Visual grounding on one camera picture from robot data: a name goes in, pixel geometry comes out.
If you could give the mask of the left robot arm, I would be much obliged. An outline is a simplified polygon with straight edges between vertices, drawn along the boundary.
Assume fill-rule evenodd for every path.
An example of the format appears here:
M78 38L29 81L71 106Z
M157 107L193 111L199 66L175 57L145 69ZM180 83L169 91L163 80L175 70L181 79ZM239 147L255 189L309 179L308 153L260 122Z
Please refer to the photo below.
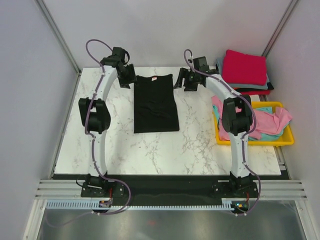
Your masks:
M106 164L106 134L111 125L111 115L106 100L115 80L122 88L129 88L129 84L137 83L133 64L128 64L129 53L114 47L111 55L99 61L101 67L100 79L93 89L92 97L80 98L78 107L84 133L90 137L91 163L89 173L84 177L81 197L106 198L111 196L114 180L106 180L108 176Z

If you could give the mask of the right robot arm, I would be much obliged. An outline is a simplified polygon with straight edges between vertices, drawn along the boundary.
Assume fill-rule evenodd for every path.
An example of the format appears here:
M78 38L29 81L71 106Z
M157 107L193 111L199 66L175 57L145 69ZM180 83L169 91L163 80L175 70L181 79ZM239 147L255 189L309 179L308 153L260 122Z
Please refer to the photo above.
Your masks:
M257 125L251 98L234 90L216 70L210 69L206 57L190 57L185 61L188 67L180 68L174 88L184 87L186 92L195 92L202 85L222 103L220 123L229 136L232 162L229 181L215 190L235 197L257 197L256 173L250 169L248 158L249 134Z

